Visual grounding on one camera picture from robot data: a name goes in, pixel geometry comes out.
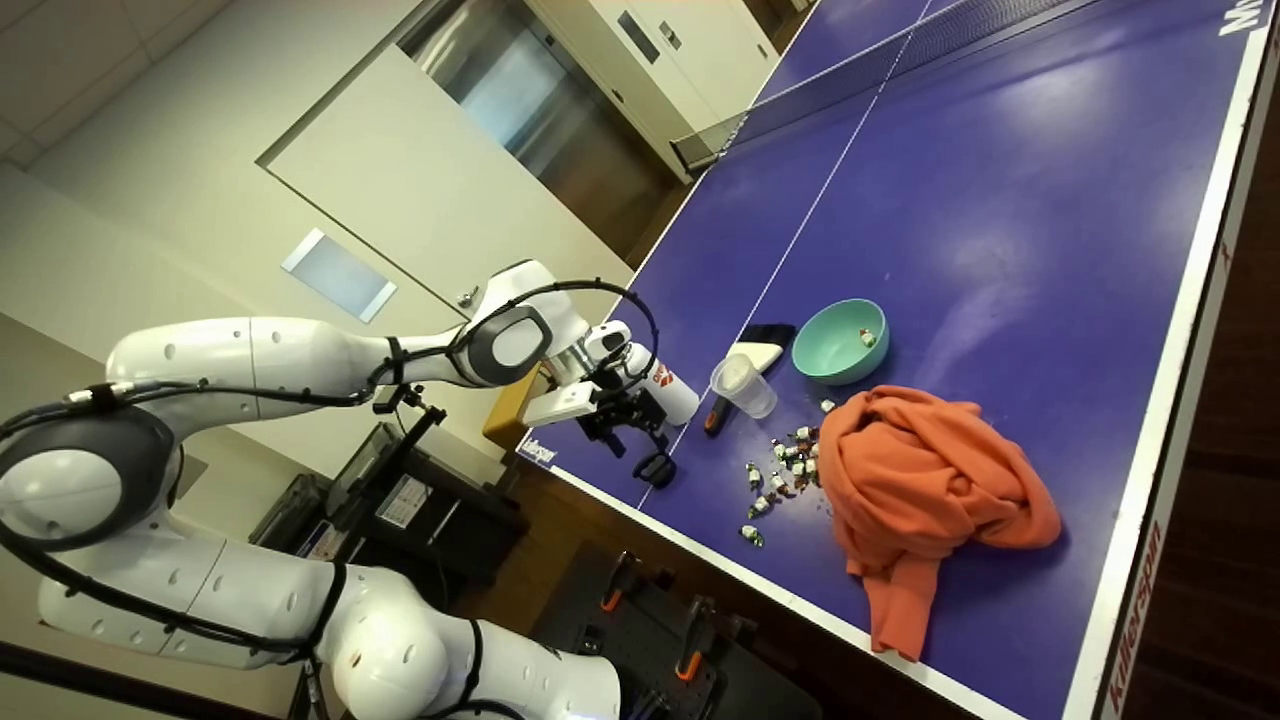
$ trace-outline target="dark floor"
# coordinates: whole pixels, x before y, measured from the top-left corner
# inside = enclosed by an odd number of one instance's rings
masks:
[[[645,556],[677,595],[713,595],[753,614],[759,656],[802,683],[827,714],[960,714],[903,676],[738,588],[640,524],[513,466],[533,533],[492,591],[462,611],[528,631],[581,547]],[[1280,714],[1280,112],[1247,195],[1232,288],[1218,316],[1192,456],[1162,545],[1148,631],[1122,714]]]

